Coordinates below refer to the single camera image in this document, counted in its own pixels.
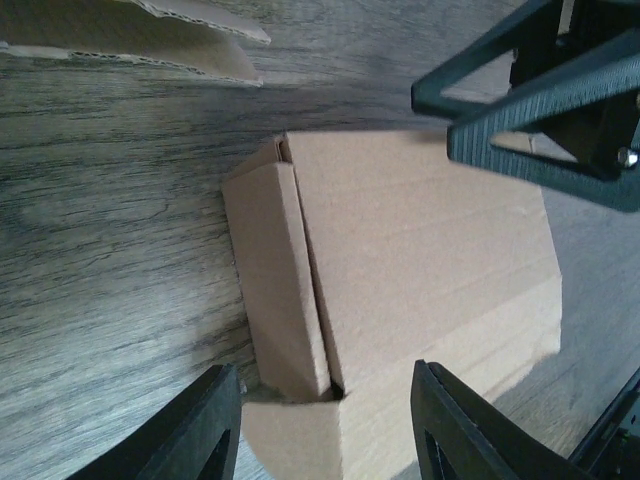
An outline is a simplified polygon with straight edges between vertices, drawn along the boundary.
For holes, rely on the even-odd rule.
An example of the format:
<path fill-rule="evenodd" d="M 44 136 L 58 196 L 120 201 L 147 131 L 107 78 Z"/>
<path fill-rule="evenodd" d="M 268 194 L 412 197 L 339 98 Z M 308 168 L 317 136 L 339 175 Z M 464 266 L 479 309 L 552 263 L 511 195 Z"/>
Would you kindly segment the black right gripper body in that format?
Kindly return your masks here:
<path fill-rule="evenodd" d="M 589 58 L 585 69 L 591 71 L 596 67 L 596 50 L 632 30 L 639 30 L 637 1 L 576 1 L 569 26 L 563 32 L 558 27 L 551 50 L 514 50 L 510 86 L 517 88 L 585 56 Z M 553 114 L 530 123 L 525 130 L 544 134 L 579 163 L 637 165 L 639 89 Z"/>

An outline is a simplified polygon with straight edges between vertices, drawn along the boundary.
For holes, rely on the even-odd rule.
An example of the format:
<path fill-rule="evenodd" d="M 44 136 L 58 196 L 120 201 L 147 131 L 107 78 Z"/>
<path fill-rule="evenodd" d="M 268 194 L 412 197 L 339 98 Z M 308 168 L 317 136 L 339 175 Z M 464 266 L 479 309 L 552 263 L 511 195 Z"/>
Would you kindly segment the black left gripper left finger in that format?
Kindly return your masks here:
<path fill-rule="evenodd" d="M 72 479 L 231 479 L 241 425 L 237 369 L 213 365 Z"/>

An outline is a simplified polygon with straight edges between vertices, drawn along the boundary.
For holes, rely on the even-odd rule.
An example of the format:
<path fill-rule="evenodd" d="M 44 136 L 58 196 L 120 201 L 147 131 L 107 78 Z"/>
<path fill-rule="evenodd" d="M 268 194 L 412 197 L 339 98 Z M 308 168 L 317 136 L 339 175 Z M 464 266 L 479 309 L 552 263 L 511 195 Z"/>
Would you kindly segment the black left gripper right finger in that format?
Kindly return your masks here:
<path fill-rule="evenodd" d="M 437 362 L 418 360 L 411 414 L 423 479 L 590 479 Z"/>

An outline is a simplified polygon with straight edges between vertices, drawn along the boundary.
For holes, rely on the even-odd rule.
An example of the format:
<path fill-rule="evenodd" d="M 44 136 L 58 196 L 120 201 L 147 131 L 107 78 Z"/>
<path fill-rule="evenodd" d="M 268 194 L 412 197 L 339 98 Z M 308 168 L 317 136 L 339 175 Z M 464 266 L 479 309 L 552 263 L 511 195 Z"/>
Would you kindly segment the brown cardboard box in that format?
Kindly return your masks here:
<path fill-rule="evenodd" d="M 291 132 L 222 186 L 261 382 L 242 432 L 275 479 L 391 479 L 416 459 L 414 364 L 494 400 L 561 347 L 541 190 L 441 135 Z"/>

